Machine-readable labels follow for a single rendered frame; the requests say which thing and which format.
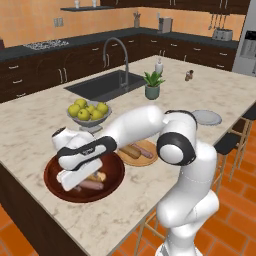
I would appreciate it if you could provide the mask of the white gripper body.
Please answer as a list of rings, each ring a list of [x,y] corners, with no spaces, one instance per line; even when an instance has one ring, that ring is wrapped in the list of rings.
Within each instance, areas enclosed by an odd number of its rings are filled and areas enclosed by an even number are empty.
[[[82,181],[87,180],[87,177],[98,171],[102,167],[100,160],[83,164],[77,171],[62,170],[56,176],[57,181],[62,185],[65,191],[70,191],[76,188]]]

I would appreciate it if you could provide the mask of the pink sausage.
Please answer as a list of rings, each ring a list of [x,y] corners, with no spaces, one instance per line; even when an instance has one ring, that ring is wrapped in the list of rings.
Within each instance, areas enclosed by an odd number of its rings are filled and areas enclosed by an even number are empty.
[[[144,157],[149,158],[149,159],[153,158],[153,154],[151,152],[149,152],[146,149],[140,147],[139,145],[133,143],[133,144],[131,144],[131,146],[137,148]]]
[[[97,181],[84,180],[79,185],[76,186],[77,190],[81,190],[82,188],[92,189],[92,190],[102,190],[104,188],[104,184]]]

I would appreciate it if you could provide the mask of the dark red round bowl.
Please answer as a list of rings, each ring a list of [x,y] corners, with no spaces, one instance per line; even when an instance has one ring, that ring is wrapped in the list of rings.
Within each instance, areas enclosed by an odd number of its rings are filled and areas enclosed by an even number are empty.
[[[106,174],[102,190],[82,188],[80,191],[75,189],[65,191],[56,179],[57,174],[62,170],[56,156],[53,156],[46,165],[44,171],[45,185],[55,196],[68,202],[89,203],[100,200],[114,192],[125,175],[124,163],[116,153],[102,156],[101,161],[103,166],[100,168],[100,172]]]

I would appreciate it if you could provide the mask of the grey footed fruit bowl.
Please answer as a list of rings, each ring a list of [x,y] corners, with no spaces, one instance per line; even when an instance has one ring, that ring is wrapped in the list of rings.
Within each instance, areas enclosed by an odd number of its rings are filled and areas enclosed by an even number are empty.
[[[96,133],[102,129],[101,123],[103,123],[112,113],[112,109],[109,108],[108,112],[100,119],[98,120],[88,120],[88,121],[82,121],[79,120],[77,117],[72,117],[72,120],[79,124],[79,129],[81,131],[88,131],[90,133]]]

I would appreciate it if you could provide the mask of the round wooden plate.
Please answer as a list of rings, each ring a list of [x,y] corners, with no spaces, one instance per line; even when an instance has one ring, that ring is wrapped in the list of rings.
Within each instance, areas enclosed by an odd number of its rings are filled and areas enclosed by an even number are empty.
[[[134,159],[124,152],[118,150],[117,154],[123,160],[123,162],[130,166],[142,167],[153,164],[157,159],[158,155],[156,152],[156,145],[148,140],[141,140],[137,142],[137,145],[152,154],[151,158],[147,158],[144,155],[141,155],[138,159]]]

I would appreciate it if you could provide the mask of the round grey plate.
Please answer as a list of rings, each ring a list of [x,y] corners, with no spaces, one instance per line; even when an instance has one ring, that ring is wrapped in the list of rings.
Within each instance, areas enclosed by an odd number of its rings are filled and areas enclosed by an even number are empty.
[[[222,122],[221,116],[210,110],[195,110],[192,114],[201,125],[216,126]]]

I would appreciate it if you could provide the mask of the dark wood kitchen island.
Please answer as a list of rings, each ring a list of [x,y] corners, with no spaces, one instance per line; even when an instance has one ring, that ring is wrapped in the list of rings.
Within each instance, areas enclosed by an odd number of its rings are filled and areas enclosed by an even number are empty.
[[[39,256],[87,256],[1,162],[0,203]]]

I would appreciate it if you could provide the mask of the black seat wooden stool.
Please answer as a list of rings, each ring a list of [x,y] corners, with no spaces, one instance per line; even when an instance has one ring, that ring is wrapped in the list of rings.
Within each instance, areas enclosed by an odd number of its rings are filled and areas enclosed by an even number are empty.
[[[232,130],[237,132],[241,136],[239,142],[238,153],[238,164],[237,167],[240,167],[242,159],[244,156],[245,148],[247,141],[251,132],[252,124],[256,120],[256,102],[246,111],[246,113],[236,122]]]
[[[145,240],[153,248],[157,248],[166,238],[167,230],[162,227],[157,216],[156,209],[148,213],[140,222],[137,228],[137,240],[134,249],[134,256],[141,252],[141,242]]]
[[[241,151],[241,136],[235,133],[226,133],[215,145],[217,151],[217,164],[215,178],[212,185],[216,186],[215,193],[220,190],[227,156],[232,150],[236,150],[234,162],[230,171],[229,180],[232,180],[235,168],[237,167],[238,157]]]

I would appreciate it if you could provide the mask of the dark grey sink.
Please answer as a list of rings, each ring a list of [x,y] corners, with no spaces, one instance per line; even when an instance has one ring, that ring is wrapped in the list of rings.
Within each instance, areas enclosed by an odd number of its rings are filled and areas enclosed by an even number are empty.
[[[117,70],[67,86],[66,90],[90,101],[108,102],[146,84],[142,76],[133,73],[128,74],[129,84],[122,87],[124,82],[125,72]]]

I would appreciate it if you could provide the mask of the dark wood base cupboards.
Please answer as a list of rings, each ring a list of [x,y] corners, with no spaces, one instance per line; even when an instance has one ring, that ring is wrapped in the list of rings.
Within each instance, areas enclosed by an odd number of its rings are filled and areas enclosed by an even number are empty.
[[[238,47],[235,41],[150,34],[141,34],[140,43],[146,56],[160,55],[226,71],[232,70]]]
[[[0,103],[20,98],[104,70],[103,47],[109,36],[70,38],[68,45],[32,50],[24,46],[0,52]],[[139,35],[116,35],[137,59]]]

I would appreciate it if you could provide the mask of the grey arched tap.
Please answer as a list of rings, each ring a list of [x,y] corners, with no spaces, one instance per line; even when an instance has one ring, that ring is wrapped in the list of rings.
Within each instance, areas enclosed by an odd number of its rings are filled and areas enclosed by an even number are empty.
[[[107,45],[108,45],[108,43],[109,42],[111,42],[111,41],[116,41],[116,42],[118,42],[120,45],[121,45],[121,47],[122,47],[122,49],[123,49],[123,51],[124,51],[124,55],[125,55],[125,81],[124,82],[122,82],[121,80],[121,82],[120,82],[120,87],[122,87],[122,88],[128,88],[128,85],[129,85],[129,61],[128,61],[128,53],[127,53],[127,49],[126,49],[126,47],[125,47],[125,45],[124,45],[124,43],[120,40],[120,39],[118,39],[118,38],[116,38],[116,37],[110,37],[109,39],[107,39],[106,40],[106,42],[104,43],[104,46],[103,46],[103,63],[104,63],[104,68],[106,67],[106,64],[107,64],[107,62],[106,62],[106,47],[107,47]]]

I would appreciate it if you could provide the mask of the green plant in grey pot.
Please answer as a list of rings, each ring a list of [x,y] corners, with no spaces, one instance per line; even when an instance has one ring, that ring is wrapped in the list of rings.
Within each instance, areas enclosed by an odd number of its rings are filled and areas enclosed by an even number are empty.
[[[162,79],[162,74],[157,73],[156,71],[149,74],[145,72],[144,80],[146,81],[145,85],[145,96],[149,100],[156,100],[160,94],[160,85],[164,83]]]

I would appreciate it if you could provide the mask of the grey hob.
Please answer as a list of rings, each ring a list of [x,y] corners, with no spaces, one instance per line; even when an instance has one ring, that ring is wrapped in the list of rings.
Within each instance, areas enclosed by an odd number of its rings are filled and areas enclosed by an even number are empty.
[[[35,50],[35,51],[40,51],[40,50],[64,47],[67,45],[68,45],[67,41],[55,39],[55,40],[48,40],[43,42],[24,44],[24,47],[29,48],[31,50]]]

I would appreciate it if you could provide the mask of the white soap dispenser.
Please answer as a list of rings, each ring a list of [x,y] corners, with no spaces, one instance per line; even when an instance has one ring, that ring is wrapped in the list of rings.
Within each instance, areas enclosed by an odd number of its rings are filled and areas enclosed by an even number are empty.
[[[158,74],[162,74],[163,72],[163,63],[161,61],[161,57],[158,57],[158,60],[155,64],[155,72]]]

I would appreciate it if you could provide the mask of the grey pot with tools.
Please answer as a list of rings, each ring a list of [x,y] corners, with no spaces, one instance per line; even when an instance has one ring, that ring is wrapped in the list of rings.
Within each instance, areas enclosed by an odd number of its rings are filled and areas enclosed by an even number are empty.
[[[134,16],[134,28],[139,28],[141,14],[137,11],[133,13],[133,16]]]

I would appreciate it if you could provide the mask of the grey coffee machine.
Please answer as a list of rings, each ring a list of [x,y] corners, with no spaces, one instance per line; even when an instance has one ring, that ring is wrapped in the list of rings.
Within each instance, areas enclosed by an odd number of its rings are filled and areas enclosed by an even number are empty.
[[[171,17],[160,17],[158,19],[158,32],[160,34],[172,31],[173,19]]]

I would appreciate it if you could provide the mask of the silver toaster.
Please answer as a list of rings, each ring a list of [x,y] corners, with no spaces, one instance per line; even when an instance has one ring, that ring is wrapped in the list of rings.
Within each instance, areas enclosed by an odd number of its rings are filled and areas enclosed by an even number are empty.
[[[233,37],[233,31],[229,29],[216,28],[213,32],[212,39],[219,41],[231,41]]]

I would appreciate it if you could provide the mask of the silver fridge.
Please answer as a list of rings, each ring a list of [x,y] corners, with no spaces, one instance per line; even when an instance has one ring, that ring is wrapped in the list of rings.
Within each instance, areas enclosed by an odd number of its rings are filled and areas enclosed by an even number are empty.
[[[256,0],[251,0],[232,71],[256,77]]]

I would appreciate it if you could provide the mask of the dark wall shelf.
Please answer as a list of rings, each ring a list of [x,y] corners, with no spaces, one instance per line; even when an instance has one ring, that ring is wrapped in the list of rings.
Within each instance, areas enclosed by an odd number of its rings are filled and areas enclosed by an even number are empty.
[[[83,12],[83,11],[99,11],[99,10],[109,10],[109,9],[115,9],[113,6],[86,6],[86,7],[66,7],[66,8],[60,8],[61,11],[68,11],[68,12]]]

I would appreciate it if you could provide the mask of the dark wood wall cupboards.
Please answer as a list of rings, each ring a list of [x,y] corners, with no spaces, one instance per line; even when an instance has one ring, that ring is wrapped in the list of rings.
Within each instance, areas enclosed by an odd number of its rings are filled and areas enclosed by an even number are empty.
[[[99,0],[101,6],[116,8],[150,7],[219,14],[243,14],[251,0]]]

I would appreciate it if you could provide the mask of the rail with hanging tools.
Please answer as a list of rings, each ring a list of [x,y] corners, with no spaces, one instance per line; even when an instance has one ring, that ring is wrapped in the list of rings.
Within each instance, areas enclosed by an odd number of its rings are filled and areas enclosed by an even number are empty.
[[[211,20],[208,26],[209,30],[223,29],[225,26],[227,13],[214,13],[211,12]]]

